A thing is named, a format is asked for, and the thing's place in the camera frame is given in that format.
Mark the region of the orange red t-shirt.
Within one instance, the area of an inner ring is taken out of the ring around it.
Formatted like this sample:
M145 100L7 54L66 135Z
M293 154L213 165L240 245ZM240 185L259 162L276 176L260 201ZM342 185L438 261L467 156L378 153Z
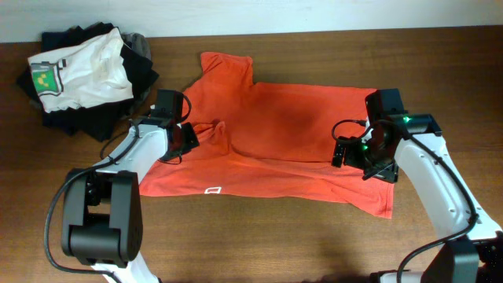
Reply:
M361 133L370 89L257 83L250 57L225 53L202 53L200 64L201 77L185 91L200 144L180 164L154 164L142 195L298 197L392 216L391 184L331 165L332 132Z

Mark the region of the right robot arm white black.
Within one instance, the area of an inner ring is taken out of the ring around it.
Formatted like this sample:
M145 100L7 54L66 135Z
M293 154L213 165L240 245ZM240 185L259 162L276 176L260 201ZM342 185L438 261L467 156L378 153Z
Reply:
M332 164L389 182L400 168L435 228L436 240L410 252L395 270L371 282L500 282L502 228L484 211L456 169L438 124L429 114L357 120L358 137L335 135Z

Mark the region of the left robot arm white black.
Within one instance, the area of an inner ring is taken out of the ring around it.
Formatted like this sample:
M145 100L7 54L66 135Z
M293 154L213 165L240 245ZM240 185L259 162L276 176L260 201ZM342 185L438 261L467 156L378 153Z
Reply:
M158 282L140 253L143 222L139 185L157 161L180 164L199 145L191 123L144 118L123 141L64 184L61 248L109 282Z

